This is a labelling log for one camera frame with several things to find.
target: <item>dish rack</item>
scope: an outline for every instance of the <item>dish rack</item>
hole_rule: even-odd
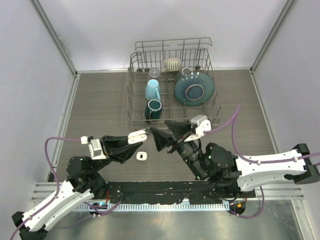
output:
[[[150,125],[158,129],[167,129],[165,120],[187,122],[197,115],[206,115],[212,128],[219,125],[223,116],[218,88],[214,94],[200,106],[188,107],[179,103],[174,94],[177,72],[160,73],[159,91],[162,102],[160,119],[146,122],[145,109],[148,100],[145,97],[149,69],[159,68],[168,58],[180,58],[183,68],[191,68],[194,72],[203,72],[212,77],[213,67],[207,47],[212,46],[210,38],[186,38],[174,40],[138,41],[135,52],[130,56],[127,80],[127,118],[133,123],[135,130]]]

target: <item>gray floor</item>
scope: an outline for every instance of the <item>gray floor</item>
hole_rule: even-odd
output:
[[[81,74],[75,95],[66,137],[101,137],[103,135],[125,136],[133,131],[127,120],[127,73]],[[258,97],[248,70],[214,72],[218,88],[224,123],[240,104],[237,118],[236,139],[240,151],[246,155],[274,153]],[[213,135],[205,136],[203,144],[215,142],[234,151],[231,142],[231,127]],[[148,160],[137,161],[134,157],[125,164],[112,163],[100,174],[107,181],[182,181],[193,180],[188,167],[177,153],[168,155],[157,152],[153,138],[140,147],[148,153]],[[68,161],[73,156],[87,156],[88,148],[78,143],[63,144],[57,174],[60,179],[67,176]]]
[[[245,213],[253,215],[260,206],[252,201]],[[46,240],[302,240],[294,214],[288,200],[268,201],[262,216],[251,220],[226,211],[115,212],[69,229],[54,227]],[[70,213],[57,226],[73,225],[87,215]]]

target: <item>white wall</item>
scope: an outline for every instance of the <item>white wall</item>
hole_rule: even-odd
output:
[[[28,210],[48,174],[44,142],[57,134],[72,75],[29,1],[0,4],[0,238],[8,240],[11,215]]]
[[[210,37],[214,67],[251,67],[286,0],[40,0],[77,70],[129,65],[136,41]]]
[[[319,0],[298,0],[256,71],[281,151],[307,143],[320,152],[319,11]],[[320,239],[320,183],[302,189]]]

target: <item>light blue mug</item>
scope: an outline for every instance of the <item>light blue mug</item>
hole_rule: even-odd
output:
[[[156,99],[161,101],[159,93],[159,82],[155,79],[150,79],[145,87],[145,98],[148,100]]]

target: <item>plate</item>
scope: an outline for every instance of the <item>plate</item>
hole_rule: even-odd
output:
[[[214,80],[206,73],[191,72],[181,77],[174,86],[174,96],[187,107],[208,101],[215,92]]]

